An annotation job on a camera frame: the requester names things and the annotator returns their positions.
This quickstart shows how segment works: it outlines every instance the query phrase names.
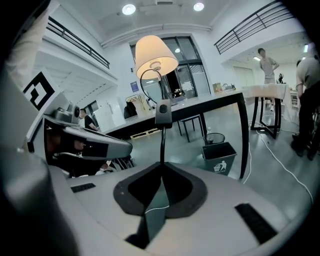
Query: lamp shade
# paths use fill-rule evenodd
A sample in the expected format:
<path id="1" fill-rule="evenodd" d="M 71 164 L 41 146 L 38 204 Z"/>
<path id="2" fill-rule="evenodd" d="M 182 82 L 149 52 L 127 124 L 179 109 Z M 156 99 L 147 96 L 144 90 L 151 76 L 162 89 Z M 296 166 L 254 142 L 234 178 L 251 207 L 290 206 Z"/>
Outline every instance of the lamp shade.
<path id="1" fill-rule="evenodd" d="M 163 76 L 173 71 L 177 66 L 177 58 L 158 36 L 147 35 L 136 43 L 135 71 L 139 79 L 146 70 L 155 69 Z M 142 79 L 157 77 L 157 72 L 150 71 L 146 72 Z"/>

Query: trash can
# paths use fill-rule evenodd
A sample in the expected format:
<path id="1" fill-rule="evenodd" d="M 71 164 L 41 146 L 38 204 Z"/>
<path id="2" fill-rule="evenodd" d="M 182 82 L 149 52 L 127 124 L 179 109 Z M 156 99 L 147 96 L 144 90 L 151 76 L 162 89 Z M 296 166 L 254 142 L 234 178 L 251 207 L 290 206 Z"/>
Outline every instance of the trash can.
<path id="1" fill-rule="evenodd" d="M 207 171 L 228 176 L 237 153 L 229 142 L 202 147 Z"/>
<path id="2" fill-rule="evenodd" d="M 208 133 L 206 136 L 203 137 L 205 145 L 213 145 L 218 143 L 225 142 L 225 136 L 221 133 Z"/>

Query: black vent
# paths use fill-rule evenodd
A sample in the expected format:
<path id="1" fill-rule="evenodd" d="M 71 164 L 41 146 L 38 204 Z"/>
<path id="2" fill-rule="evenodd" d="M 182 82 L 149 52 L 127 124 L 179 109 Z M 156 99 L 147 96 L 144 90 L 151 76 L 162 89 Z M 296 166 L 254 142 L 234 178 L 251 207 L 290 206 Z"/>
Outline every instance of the black vent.
<path id="1" fill-rule="evenodd" d="M 86 184 L 82 184 L 82 185 L 78 185 L 78 186 L 72 186 L 71 189 L 72 189 L 73 193 L 77 193 L 77 192 L 92 189 L 95 186 L 96 185 L 93 183 L 86 183 Z"/>
<path id="2" fill-rule="evenodd" d="M 158 6 L 164 6 L 164 5 L 173 5 L 174 3 L 173 2 L 169 2 L 169 1 L 158 1 L 156 3 Z"/>
<path id="3" fill-rule="evenodd" d="M 277 234 L 277 232 L 250 204 L 241 203 L 237 205 L 235 209 L 260 244 L 270 240 Z"/>

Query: metal railing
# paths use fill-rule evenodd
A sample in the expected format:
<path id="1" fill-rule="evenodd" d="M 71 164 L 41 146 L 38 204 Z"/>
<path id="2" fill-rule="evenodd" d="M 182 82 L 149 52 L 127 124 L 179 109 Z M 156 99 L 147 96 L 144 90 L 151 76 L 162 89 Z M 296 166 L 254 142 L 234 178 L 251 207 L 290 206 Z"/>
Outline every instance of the metal railing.
<path id="1" fill-rule="evenodd" d="M 292 18 L 294 16 L 282 2 L 273 1 L 244 19 L 214 45 L 221 55 L 255 33 Z"/>
<path id="2" fill-rule="evenodd" d="M 109 69 L 109 61 L 107 61 L 104 57 L 102 57 L 92 47 L 90 47 L 87 43 L 85 43 L 78 36 L 72 33 L 69 29 L 57 22 L 54 18 L 49 17 L 48 25 L 46 28 L 51 32 L 57 34 L 58 36 L 62 37 L 63 39 L 67 40 L 71 44 L 75 45 L 76 47 L 78 47 L 86 54 L 90 55 L 96 61 L 100 62 L 102 65 Z"/>

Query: floor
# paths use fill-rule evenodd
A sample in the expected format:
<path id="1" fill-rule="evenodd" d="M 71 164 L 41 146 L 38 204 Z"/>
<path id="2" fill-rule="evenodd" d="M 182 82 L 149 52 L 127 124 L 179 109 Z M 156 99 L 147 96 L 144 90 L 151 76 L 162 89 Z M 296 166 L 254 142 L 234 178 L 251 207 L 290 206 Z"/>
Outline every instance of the floor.
<path id="1" fill-rule="evenodd" d="M 248 119 L 252 119 L 253 105 L 247 107 L 247 114 Z M 259 120 L 259 114 L 260 111 L 258 110 L 257 120 Z M 229 142 L 237 152 L 228 176 L 238 179 L 242 156 L 242 135 L 238 107 L 229 105 L 206 112 L 204 117 L 207 128 L 210 127 L 211 132 L 224 134 L 225 141 Z M 273 118 L 273 112 L 270 112 L 270 108 L 266 107 L 263 121 L 267 124 L 272 123 Z M 299 123 L 298 118 L 295 117 L 293 122 Z M 297 132 L 299 127 L 295 123 L 282 118 L 281 129 Z M 187 141 L 187 137 L 184 134 L 183 125 L 181 126 L 182 136 L 180 136 L 177 123 L 174 123 L 173 127 L 167 130 L 165 161 L 191 165 L 206 170 L 202 157 L 204 141 L 197 119 L 194 120 L 194 125 L 195 131 L 193 131 L 191 121 L 186 123 L 190 142 Z M 307 156 L 298 157 L 290 147 L 292 133 L 289 131 L 281 131 L 276 140 L 263 131 L 260 133 L 263 134 L 263 140 L 274 155 L 308 187 L 312 196 L 315 197 L 320 184 L 320 155 L 317 155 L 313 161 L 308 160 Z M 273 202 L 291 220 L 302 212 L 307 211 L 311 206 L 311 200 L 305 188 L 298 184 L 294 177 L 286 172 L 274 159 L 256 131 L 249 132 L 249 141 L 252 154 L 252 169 L 244 186 L 250 187 L 267 200 Z M 130 142 L 133 145 L 131 156 L 136 166 L 145 166 L 160 160 L 160 132 L 134 139 Z M 249 172 L 250 157 L 248 158 L 243 180 L 246 179 Z M 161 208 L 167 205 L 166 193 L 163 186 L 161 186 L 149 209 L 154 207 Z M 150 211 L 149 214 L 162 214 L 162 210 Z"/>

